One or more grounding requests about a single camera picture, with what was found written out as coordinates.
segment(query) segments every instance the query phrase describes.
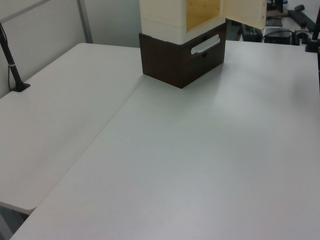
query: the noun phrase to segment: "drawer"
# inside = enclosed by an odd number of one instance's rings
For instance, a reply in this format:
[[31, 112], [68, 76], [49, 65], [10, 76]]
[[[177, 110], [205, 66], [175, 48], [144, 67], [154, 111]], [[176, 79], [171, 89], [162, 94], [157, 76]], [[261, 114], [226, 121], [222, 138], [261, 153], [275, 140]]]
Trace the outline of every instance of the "drawer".
[[186, 42], [185, 44], [182, 45], [182, 51], [181, 51], [181, 58], [182, 58], [182, 64], [185, 64], [193, 59], [196, 59], [197, 57], [201, 56], [202, 54], [204, 54], [205, 52], [208, 52], [210, 49], [218, 46], [214, 45], [212, 47], [210, 47], [209, 49], [205, 50], [202, 53], [194, 53], [191, 54], [191, 49], [198, 46], [199, 44], [207, 41], [208, 39], [218, 35], [218, 37], [220, 38], [220, 43], [224, 44], [224, 42], [226, 41], [226, 32], [227, 32], [227, 24], [224, 23], [218, 27], [215, 27], [214, 29]]
[[[224, 62], [226, 30], [227, 24], [223, 23], [182, 45], [140, 33], [143, 73], [175, 87], [184, 88]], [[205, 41], [216, 35], [219, 42], [208, 46]], [[196, 46], [199, 52], [192, 54], [191, 50]]]
[[187, 86], [213, 68], [222, 64], [225, 59], [226, 42], [220, 42], [204, 53], [199, 53], [182, 66], [183, 86]]

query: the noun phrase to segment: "stand base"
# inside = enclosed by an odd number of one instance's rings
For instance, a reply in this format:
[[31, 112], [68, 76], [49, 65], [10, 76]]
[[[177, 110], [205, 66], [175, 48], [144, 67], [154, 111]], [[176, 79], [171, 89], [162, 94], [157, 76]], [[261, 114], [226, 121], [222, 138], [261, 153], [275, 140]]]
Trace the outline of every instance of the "stand base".
[[23, 87], [23, 88], [16, 89], [16, 88], [14, 87], [14, 88], [11, 89], [11, 91], [21, 93], [22, 91], [24, 91], [24, 90], [27, 89], [28, 87], [30, 87], [30, 84], [24, 83], [24, 87]]

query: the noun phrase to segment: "white wall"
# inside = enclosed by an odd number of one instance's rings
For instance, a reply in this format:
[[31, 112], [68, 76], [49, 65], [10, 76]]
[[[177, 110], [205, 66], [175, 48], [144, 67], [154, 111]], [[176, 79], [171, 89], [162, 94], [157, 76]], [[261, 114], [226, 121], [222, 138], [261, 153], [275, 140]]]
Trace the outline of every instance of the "white wall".
[[[78, 43], [85, 43], [77, 0], [50, 0], [2, 26], [23, 81]], [[7, 71], [7, 60], [1, 49], [0, 98], [9, 92]]]
[[85, 0], [94, 44], [139, 47], [139, 0]]

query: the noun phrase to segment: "drawer handle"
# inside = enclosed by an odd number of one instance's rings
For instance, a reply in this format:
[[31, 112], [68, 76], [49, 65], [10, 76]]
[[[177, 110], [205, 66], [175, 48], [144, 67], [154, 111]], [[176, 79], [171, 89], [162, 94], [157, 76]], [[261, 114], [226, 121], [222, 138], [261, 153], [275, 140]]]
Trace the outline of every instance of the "drawer handle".
[[220, 38], [219, 38], [219, 35], [217, 34], [209, 38], [208, 40], [205, 40], [204, 42], [200, 43], [199, 45], [194, 46], [191, 49], [191, 54], [202, 53], [203, 51], [213, 47], [218, 43], [220, 43]]

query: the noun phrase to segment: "black cord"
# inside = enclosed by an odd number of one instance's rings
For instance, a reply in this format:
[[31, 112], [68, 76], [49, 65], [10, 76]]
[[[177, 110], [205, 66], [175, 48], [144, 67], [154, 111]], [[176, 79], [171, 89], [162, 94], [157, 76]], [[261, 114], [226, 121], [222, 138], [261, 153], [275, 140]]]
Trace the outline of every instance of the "black cord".
[[9, 91], [11, 92], [11, 87], [10, 87], [10, 67], [8, 66], [8, 87], [9, 87]]
[[291, 35], [294, 33], [293, 31], [290, 31], [290, 30], [280, 30], [280, 31], [273, 31], [273, 32], [269, 32], [268, 34], [264, 35], [262, 37], [262, 39], [265, 39], [265, 37], [268, 37], [270, 35], [274, 35], [274, 34], [278, 34], [278, 33], [291, 33]]
[[[8, 44], [8, 38], [7, 38], [7, 35], [6, 35], [6, 32], [5, 32], [4, 28], [2, 27], [1, 22], [0, 22], [0, 29], [1, 29], [1, 31], [3, 33], [3, 35], [4, 35], [6, 44]], [[9, 91], [11, 92], [12, 90], [11, 90], [11, 87], [10, 87], [10, 67], [9, 67], [9, 65], [8, 65], [8, 87], [9, 87]]]
[[5, 41], [6, 41], [6, 43], [8, 44], [7, 35], [6, 35], [6, 32], [5, 32], [4, 28], [2, 27], [1, 23], [0, 23], [0, 28], [1, 28], [1, 31], [2, 31], [2, 33], [3, 33], [3, 35], [4, 35]]

